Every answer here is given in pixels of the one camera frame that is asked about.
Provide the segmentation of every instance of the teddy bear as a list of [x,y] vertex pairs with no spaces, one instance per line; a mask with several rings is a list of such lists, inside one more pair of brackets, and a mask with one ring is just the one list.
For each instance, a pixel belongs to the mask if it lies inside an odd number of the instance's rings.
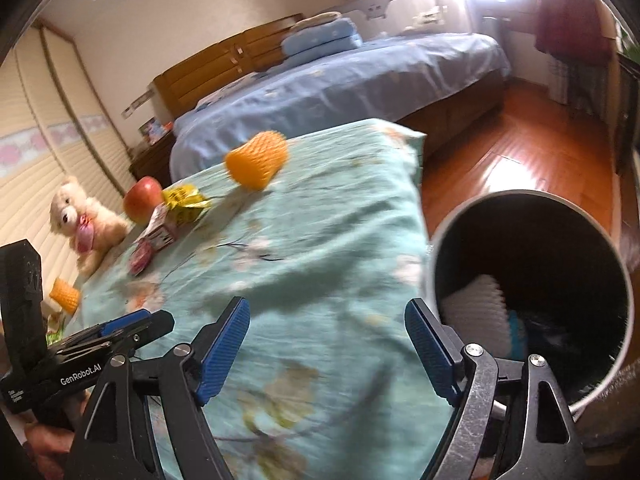
[[98,270],[107,252],[130,231],[129,222],[87,196],[74,176],[66,176],[51,199],[50,228],[69,238],[84,278]]

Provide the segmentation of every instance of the sliding wardrobe door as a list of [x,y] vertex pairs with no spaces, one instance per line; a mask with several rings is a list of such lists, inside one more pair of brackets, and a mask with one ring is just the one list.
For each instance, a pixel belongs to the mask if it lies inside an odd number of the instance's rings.
[[60,276],[73,283],[76,255],[49,230],[49,204],[65,173],[30,109],[15,53],[0,67],[0,245],[27,238],[42,258],[44,295]]
[[49,53],[52,72],[60,83],[72,114],[104,165],[124,193],[135,184],[129,173],[131,163],[126,145],[105,116],[72,43],[48,28],[42,28],[45,47]]
[[121,212],[121,194],[87,148],[56,89],[39,31],[28,29],[16,45],[15,54],[31,109],[63,169],[78,178],[89,196]]

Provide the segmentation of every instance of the nightstand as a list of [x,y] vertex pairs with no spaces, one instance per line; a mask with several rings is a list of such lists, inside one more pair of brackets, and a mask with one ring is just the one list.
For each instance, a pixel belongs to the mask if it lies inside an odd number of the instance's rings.
[[169,187],[172,184],[169,173],[169,156],[174,144],[174,133],[168,132],[158,142],[137,155],[133,159],[129,171],[136,180],[140,180],[144,176],[152,176],[163,188]]

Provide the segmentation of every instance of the teddy bear's head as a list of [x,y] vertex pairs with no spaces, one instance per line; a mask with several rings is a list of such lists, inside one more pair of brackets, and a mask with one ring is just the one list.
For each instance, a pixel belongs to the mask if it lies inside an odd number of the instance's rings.
[[86,193],[74,176],[67,176],[51,199],[51,231],[73,236],[80,215],[86,213]]

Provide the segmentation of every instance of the blue gripper pad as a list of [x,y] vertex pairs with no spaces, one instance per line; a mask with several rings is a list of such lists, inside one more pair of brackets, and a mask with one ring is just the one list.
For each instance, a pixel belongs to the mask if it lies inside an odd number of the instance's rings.
[[249,329],[250,319],[249,303],[242,298],[226,322],[223,321],[224,326],[202,360],[200,385],[195,393],[201,406],[220,393]]
[[114,332],[116,332],[117,330],[120,330],[121,328],[124,328],[132,323],[136,323],[142,319],[145,319],[145,317],[150,317],[150,316],[151,316],[151,312],[149,312],[148,310],[145,310],[144,308],[141,308],[140,310],[132,312],[131,314],[127,314],[126,316],[122,316],[112,321],[108,321],[107,323],[104,324],[104,326],[102,327],[102,330],[100,330],[100,335],[104,337],[106,335],[113,334]]
[[413,301],[404,310],[404,326],[437,396],[457,406],[462,393],[454,378],[453,362]]

